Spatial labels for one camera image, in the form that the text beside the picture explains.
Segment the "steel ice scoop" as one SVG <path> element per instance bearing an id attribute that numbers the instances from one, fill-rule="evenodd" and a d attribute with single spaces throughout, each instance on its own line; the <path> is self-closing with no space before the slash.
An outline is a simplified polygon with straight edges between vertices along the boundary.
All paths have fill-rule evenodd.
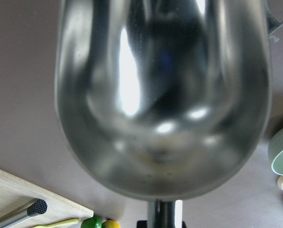
<path id="1" fill-rule="evenodd" d="M 180 228 L 179 201 L 248 160 L 268 120 L 263 0 L 63 0 L 55 105 L 97 181 Z"/>

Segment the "yellow lemon lower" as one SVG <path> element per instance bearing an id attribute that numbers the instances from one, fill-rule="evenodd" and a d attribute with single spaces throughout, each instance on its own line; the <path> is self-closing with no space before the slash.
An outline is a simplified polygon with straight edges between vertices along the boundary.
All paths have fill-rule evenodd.
<path id="1" fill-rule="evenodd" d="M 102 228 L 121 228 L 121 226 L 115 220 L 107 220 L 102 223 Z"/>

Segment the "green lime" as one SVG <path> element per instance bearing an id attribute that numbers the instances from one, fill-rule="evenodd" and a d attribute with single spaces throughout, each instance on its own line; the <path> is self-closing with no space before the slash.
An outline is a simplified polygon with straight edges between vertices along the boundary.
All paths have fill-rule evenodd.
<path id="1" fill-rule="evenodd" d="M 93 216 L 91 218 L 85 219 L 80 228 L 101 228 L 102 220 L 98 216 Z"/>

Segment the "yellow plastic knife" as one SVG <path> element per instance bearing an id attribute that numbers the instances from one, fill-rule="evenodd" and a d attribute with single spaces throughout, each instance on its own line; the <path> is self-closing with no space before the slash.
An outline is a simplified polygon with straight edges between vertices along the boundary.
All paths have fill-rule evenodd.
<path id="1" fill-rule="evenodd" d="M 34 226 L 33 228 L 57 228 L 57 227 L 75 225 L 78 222 L 79 222 L 79 219 L 72 218 L 72 219 L 67 219 L 67 220 L 56 222 L 56 223 L 52 223 L 52 224 L 37 225 L 37 226 Z"/>

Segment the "steel muddler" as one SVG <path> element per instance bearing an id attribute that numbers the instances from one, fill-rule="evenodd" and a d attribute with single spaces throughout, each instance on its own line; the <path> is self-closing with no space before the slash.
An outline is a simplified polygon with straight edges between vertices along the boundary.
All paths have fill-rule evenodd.
<path id="1" fill-rule="evenodd" d="M 29 207 L 7 216 L 6 218 L 0 219 L 0 228 L 11 228 L 19 223 L 29 220 L 32 217 L 42 215 L 47 211 L 47 203 L 42 199 L 38 199 Z"/>

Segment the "green bowl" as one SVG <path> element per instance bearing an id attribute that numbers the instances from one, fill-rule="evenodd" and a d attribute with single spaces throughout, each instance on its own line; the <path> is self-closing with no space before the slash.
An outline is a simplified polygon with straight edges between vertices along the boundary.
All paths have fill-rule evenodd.
<path id="1" fill-rule="evenodd" d="M 272 137 L 268 146 L 268 158 L 272 171 L 283 176 L 283 128 Z"/>

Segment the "bamboo cutting board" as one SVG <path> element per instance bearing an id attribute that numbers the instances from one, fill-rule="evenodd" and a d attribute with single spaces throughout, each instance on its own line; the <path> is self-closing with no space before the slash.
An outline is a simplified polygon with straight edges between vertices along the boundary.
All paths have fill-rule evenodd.
<path id="1" fill-rule="evenodd" d="M 19 223 L 16 228 L 31 228 L 75 218 L 81 222 L 94 215 L 89 208 L 0 169 L 0 221 L 38 199 L 47 203 L 47 211 Z"/>

